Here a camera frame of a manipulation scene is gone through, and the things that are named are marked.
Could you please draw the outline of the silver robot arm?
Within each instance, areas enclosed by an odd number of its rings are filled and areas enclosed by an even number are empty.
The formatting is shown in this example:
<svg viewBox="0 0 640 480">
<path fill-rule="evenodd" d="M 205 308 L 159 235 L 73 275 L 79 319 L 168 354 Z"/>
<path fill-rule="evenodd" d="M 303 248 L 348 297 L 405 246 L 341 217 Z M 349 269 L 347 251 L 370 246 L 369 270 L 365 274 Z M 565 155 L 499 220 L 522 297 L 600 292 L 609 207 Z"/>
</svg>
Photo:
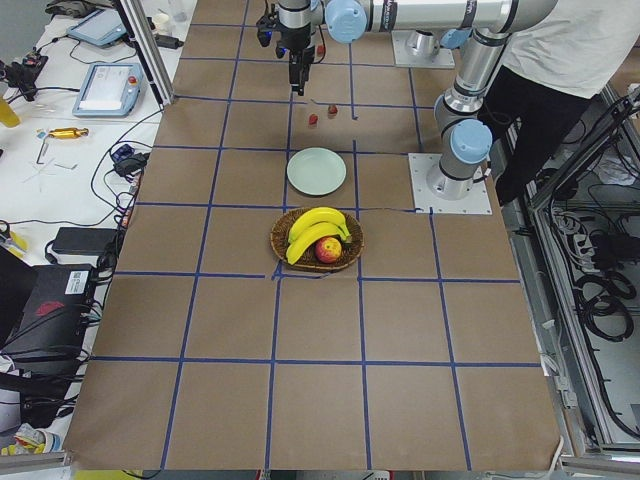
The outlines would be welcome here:
<svg viewBox="0 0 640 480">
<path fill-rule="evenodd" d="M 289 83 L 304 93 L 317 37 L 328 33 L 351 44 L 367 32 L 465 33 L 462 65 L 452 87 L 438 98 L 435 118 L 443 153 L 425 176 L 437 197 L 457 201 L 474 184 L 491 148 L 489 128 L 476 116 L 512 34 L 530 28 L 555 7 L 553 1 L 277 1 L 256 23 L 262 47 L 289 58 Z"/>
</svg>

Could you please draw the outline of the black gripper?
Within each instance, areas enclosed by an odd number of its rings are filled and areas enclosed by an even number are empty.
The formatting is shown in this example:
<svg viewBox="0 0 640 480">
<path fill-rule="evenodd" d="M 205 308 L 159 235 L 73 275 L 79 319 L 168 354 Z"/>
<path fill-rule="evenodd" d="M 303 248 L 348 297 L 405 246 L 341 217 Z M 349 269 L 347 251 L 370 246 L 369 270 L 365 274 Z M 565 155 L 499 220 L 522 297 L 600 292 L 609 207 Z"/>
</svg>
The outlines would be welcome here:
<svg viewBox="0 0 640 480">
<path fill-rule="evenodd" d="M 303 95 L 309 79 L 311 58 L 315 57 L 312 42 L 310 0 L 279 0 L 276 2 L 276 57 L 289 53 L 289 84 L 297 95 Z"/>
</svg>

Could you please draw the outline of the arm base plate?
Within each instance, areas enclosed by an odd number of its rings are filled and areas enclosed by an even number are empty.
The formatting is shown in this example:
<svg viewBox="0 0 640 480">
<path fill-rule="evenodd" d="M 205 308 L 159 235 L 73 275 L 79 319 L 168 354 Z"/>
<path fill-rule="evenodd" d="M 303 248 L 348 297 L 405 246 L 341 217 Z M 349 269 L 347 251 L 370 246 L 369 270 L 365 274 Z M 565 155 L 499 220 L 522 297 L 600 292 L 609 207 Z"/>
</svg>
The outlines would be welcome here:
<svg viewBox="0 0 640 480">
<path fill-rule="evenodd" d="M 409 173 L 414 210 L 421 214 L 491 215 L 486 176 L 480 165 L 465 180 L 447 177 L 440 154 L 410 153 Z"/>
<path fill-rule="evenodd" d="M 395 65 L 404 68 L 453 69 L 452 51 L 442 48 L 437 37 L 424 30 L 392 32 Z"/>
</svg>

